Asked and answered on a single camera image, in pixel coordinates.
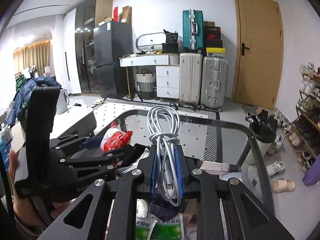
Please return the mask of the person's left hand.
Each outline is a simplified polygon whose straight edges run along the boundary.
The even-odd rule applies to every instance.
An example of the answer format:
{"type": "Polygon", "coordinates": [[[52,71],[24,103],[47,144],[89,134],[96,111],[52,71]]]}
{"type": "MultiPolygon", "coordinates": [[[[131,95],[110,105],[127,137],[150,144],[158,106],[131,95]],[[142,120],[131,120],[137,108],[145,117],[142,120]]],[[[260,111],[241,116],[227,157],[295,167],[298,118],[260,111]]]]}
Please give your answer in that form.
{"type": "Polygon", "coordinates": [[[26,226],[41,226],[43,223],[41,222],[39,216],[36,214],[33,209],[30,201],[28,199],[20,199],[16,193],[14,187],[14,179],[16,168],[18,166],[18,154],[11,148],[9,151],[9,176],[12,184],[14,200],[13,200],[13,208],[15,215],[18,219],[26,226]]]}

